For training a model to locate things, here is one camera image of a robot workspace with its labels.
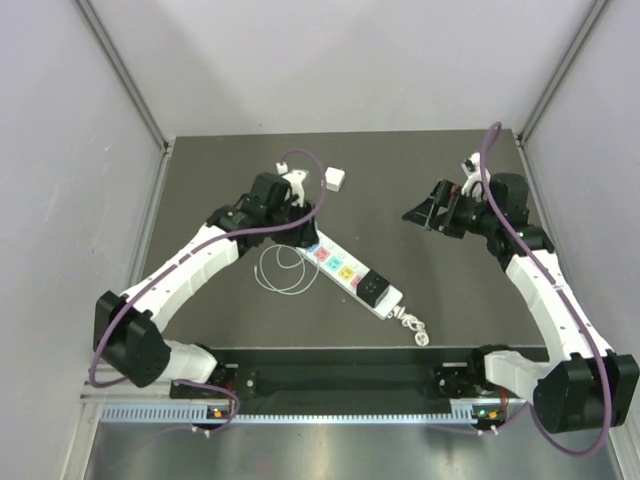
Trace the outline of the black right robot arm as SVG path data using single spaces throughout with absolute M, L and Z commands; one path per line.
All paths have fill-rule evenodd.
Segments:
M 548 354 L 529 360 L 506 345 L 486 345 L 467 358 L 467 384 L 487 396 L 503 387 L 527 401 L 549 433 L 625 423 L 639 366 L 598 334 L 565 281 L 545 230 L 530 223 L 525 178 L 499 173 L 488 187 L 440 180 L 403 215 L 425 230 L 461 239 L 475 234 L 519 291 Z

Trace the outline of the black power plug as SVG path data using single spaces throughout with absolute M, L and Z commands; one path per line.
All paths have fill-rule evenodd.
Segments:
M 387 295 L 390 282 L 375 270 L 369 270 L 356 286 L 356 296 L 365 304 L 376 308 Z

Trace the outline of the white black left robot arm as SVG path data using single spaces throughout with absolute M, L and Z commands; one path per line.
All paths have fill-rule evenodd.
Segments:
M 205 396 L 226 387 L 227 374 L 205 346 L 164 338 L 178 310 L 222 269 L 270 239 L 307 248 L 319 240 L 316 205 L 305 198 L 307 172 L 261 173 L 232 204 L 217 210 L 196 235 L 146 279 L 96 302 L 93 349 L 139 388 L 158 380 L 187 380 Z

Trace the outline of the white multicolour power strip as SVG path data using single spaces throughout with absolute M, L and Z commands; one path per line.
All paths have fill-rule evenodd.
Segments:
M 310 248 L 298 248 L 298 252 L 305 260 L 318 266 L 321 273 L 381 320 L 391 318 L 394 308 L 399 306 L 402 301 L 403 294 L 382 274 L 390 282 L 390 287 L 387 295 L 378 306 L 372 308 L 360 300 L 356 296 L 356 286 L 369 270 L 374 269 L 354 257 L 323 233 L 319 233 L 319 242 L 316 245 Z

